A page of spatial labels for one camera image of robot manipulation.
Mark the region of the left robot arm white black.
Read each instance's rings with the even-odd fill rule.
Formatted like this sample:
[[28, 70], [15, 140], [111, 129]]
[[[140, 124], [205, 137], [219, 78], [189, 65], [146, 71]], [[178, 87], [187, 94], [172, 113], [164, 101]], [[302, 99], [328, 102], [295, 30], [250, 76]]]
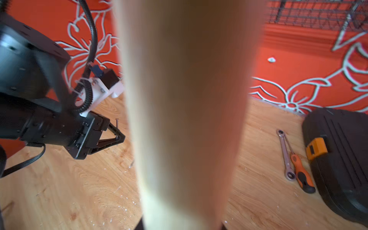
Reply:
[[105, 98], [122, 94], [114, 70], [96, 65], [98, 33], [86, 1], [79, 1], [91, 32], [91, 45], [76, 86], [62, 70], [71, 57], [59, 44], [11, 17], [1, 1], [1, 138], [27, 146], [64, 147], [77, 160], [121, 144], [116, 124], [94, 112]]

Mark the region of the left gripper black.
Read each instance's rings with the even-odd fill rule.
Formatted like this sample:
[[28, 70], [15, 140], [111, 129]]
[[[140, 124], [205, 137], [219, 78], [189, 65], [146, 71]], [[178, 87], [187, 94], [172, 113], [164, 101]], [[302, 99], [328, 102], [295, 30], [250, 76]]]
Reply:
[[[102, 133], [107, 130], [111, 131], [115, 137], [102, 140]], [[95, 112], [90, 112], [82, 123], [82, 129], [77, 132], [72, 144], [66, 147], [66, 151], [74, 159], [84, 160], [87, 155], [123, 143], [125, 138], [126, 136], [110, 122], [110, 119]]]

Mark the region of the wooden handle claw hammer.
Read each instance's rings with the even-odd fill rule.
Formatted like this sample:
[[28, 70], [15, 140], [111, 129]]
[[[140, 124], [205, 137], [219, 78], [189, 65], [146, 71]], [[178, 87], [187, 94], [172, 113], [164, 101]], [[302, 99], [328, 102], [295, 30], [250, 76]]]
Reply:
[[145, 230], [219, 230], [266, 1], [113, 1]]

